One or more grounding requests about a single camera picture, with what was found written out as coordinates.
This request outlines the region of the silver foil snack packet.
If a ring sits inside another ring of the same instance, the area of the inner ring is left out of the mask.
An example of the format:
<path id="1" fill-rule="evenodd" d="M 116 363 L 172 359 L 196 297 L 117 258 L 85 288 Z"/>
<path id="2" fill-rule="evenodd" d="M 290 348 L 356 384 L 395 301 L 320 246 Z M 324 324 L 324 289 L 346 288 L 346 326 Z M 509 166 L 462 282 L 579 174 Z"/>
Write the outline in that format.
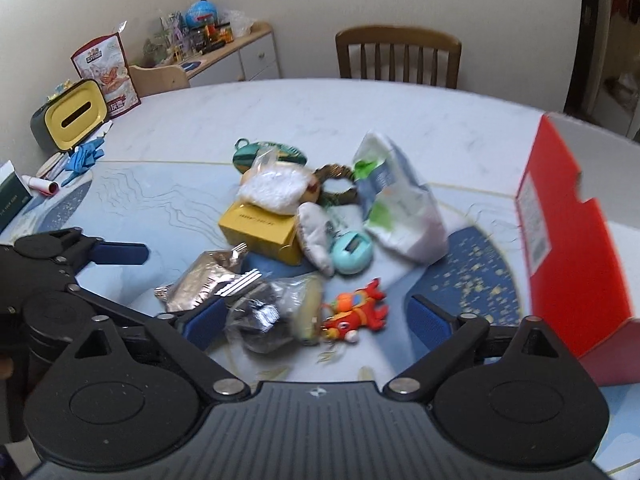
<path id="1" fill-rule="evenodd" d="M 242 270 L 247 255 L 245 243 L 202 252 L 174 284 L 154 289 L 154 296 L 170 313 L 192 311 L 215 298 L 235 296 L 262 279 L 258 269 Z"/>

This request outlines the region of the clear bag dark contents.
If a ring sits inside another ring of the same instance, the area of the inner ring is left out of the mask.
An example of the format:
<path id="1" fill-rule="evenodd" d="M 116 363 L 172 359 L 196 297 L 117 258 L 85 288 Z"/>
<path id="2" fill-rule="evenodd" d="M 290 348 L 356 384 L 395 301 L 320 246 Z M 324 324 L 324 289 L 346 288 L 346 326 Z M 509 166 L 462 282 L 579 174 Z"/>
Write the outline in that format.
<path id="1" fill-rule="evenodd" d="M 270 278 L 231 305 L 224 332 L 230 342 L 257 354 L 269 354 L 287 344 L 315 346 L 320 341 L 324 278 L 307 273 Z"/>

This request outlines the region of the red orange plush toy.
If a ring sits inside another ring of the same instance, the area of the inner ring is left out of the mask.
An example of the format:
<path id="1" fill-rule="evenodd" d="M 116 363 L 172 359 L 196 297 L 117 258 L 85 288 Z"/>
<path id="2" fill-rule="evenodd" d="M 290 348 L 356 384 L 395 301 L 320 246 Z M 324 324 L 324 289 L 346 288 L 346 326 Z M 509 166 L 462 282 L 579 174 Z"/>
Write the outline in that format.
<path id="1" fill-rule="evenodd" d="M 374 278 L 367 286 L 354 292 L 341 292 L 321 307 L 324 320 L 320 333 L 327 341 L 345 341 L 354 344 L 359 331 L 366 328 L 378 332 L 386 326 L 390 307 L 385 303 L 386 293 L 380 289 L 381 281 Z"/>

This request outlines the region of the light blue round gadget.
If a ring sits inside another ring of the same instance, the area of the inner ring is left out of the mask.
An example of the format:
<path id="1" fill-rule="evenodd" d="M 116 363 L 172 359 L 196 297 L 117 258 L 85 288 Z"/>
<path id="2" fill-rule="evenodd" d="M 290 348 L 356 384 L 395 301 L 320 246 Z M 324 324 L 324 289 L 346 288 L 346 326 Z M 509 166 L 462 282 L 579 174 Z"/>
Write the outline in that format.
<path id="1" fill-rule="evenodd" d="M 337 273 L 358 274 L 366 270 L 373 260 L 372 240 L 363 232 L 344 232 L 334 240 L 330 256 Z"/>

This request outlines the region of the yellow cardboard box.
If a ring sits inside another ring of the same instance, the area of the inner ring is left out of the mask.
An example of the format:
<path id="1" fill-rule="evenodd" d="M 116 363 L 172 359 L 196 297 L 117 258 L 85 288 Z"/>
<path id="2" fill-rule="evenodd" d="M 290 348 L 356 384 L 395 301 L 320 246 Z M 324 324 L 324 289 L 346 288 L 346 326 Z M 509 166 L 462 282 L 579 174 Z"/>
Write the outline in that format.
<path id="1" fill-rule="evenodd" d="M 294 216 L 235 202 L 219 218 L 218 226 L 231 245 L 244 243 L 251 252 L 290 266 L 302 263 Z"/>

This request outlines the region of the white green tissue pack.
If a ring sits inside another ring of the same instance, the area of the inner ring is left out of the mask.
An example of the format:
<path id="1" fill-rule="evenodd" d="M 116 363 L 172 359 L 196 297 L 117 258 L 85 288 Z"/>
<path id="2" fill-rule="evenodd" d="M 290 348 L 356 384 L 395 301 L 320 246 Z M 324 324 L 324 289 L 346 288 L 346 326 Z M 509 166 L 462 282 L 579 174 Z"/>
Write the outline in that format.
<path id="1" fill-rule="evenodd" d="M 424 266 L 447 255 L 448 234 L 431 189 L 391 138 L 367 133 L 352 172 L 363 226 L 378 244 Z"/>

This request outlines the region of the white granule plastic bag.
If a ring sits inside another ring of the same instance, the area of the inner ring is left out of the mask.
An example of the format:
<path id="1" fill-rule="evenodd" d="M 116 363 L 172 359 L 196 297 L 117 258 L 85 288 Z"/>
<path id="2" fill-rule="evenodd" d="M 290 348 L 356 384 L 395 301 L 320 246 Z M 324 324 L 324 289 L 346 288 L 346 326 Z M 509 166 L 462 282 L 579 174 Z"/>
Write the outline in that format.
<path id="1" fill-rule="evenodd" d="M 294 216 L 300 204 L 313 202 L 319 181 L 312 172 L 292 162 L 277 162 L 248 170 L 236 199 L 280 216 Z"/>

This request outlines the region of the green white snack bag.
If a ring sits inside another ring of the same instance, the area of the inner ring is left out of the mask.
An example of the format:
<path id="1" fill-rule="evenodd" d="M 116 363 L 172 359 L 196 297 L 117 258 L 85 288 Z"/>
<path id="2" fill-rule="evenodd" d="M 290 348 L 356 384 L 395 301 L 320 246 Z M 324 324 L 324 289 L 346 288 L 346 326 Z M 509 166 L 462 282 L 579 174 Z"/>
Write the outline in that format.
<path id="1" fill-rule="evenodd" d="M 306 155 L 294 146 L 271 141 L 250 141 L 245 138 L 237 140 L 234 144 L 232 165 L 241 174 L 256 164 L 266 162 L 292 162 L 305 166 Z"/>

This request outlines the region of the white lint roller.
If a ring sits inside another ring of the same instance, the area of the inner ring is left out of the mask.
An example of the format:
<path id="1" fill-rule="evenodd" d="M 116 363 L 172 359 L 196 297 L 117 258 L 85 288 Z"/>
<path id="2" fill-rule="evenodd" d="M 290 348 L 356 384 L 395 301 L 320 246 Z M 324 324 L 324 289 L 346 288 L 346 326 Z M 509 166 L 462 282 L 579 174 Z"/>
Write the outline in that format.
<path id="1" fill-rule="evenodd" d="M 55 196 L 60 188 L 55 181 L 28 176 L 27 174 L 22 175 L 22 181 L 26 188 L 46 197 Z"/>

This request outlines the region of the dark green box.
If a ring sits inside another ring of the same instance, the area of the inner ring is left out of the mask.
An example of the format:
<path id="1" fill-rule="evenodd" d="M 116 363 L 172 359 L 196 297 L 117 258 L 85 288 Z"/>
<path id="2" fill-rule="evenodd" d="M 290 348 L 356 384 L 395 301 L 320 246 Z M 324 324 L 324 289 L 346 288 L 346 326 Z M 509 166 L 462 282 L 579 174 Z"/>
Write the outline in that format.
<path id="1" fill-rule="evenodd" d="M 32 194 L 10 160 L 1 166 L 0 181 L 0 231 L 3 231 L 32 200 Z"/>

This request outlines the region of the yellow dark tissue box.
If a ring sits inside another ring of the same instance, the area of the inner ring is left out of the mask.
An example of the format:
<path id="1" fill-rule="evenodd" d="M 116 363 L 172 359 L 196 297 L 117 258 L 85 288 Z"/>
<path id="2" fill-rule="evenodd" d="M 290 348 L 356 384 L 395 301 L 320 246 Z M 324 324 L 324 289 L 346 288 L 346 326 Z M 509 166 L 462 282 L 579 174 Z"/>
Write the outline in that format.
<path id="1" fill-rule="evenodd" d="M 53 155 L 76 148 L 107 119 L 98 83 L 83 79 L 38 108 L 30 118 L 30 130 L 44 154 Z"/>

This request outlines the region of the light wooden child chair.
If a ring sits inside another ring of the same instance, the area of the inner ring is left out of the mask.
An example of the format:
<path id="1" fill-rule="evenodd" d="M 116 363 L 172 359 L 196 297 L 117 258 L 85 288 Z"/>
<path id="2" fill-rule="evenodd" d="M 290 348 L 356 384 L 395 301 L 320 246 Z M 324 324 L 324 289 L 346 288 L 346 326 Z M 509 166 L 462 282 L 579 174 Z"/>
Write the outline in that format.
<path id="1" fill-rule="evenodd" d="M 179 65 L 153 68 L 131 65 L 129 75 L 140 98 L 190 87 L 189 78 Z"/>

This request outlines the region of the red white snack bag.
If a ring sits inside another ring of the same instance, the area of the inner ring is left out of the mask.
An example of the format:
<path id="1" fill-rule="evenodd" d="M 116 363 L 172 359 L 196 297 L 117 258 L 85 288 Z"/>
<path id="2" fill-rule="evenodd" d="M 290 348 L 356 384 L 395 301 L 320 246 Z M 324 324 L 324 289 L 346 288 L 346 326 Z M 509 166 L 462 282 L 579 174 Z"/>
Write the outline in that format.
<path id="1" fill-rule="evenodd" d="M 88 41 L 70 57 L 82 79 L 98 84 L 111 118 L 126 114 L 141 102 L 120 38 L 125 27 L 126 22 L 120 23 L 110 34 Z"/>

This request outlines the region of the white wooden sideboard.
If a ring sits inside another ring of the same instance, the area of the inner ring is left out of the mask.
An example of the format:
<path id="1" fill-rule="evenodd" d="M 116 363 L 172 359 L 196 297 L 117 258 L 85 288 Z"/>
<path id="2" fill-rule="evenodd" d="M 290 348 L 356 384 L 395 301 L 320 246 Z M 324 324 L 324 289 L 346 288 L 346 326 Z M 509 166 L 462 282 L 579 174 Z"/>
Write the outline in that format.
<path id="1" fill-rule="evenodd" d="M 248 35 L 235 38 L 220 49 L 192 56 L 180 66 L 192 88 L 281 77 L 273 30 L 266 22 L 255 22 Z"/>

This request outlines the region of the brown wooden chair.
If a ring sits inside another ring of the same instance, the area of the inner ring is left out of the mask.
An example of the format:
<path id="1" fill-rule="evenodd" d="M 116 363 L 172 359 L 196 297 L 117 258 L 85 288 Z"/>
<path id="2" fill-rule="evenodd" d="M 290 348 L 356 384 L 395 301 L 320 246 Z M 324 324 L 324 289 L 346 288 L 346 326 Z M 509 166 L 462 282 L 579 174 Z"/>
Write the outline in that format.
<path id="1" fill-rule="evenodd" d="M 362 25 L 335 35 L 343 79 L 373 79 L 455 89 L 462 42 L 418 26 Z"/>

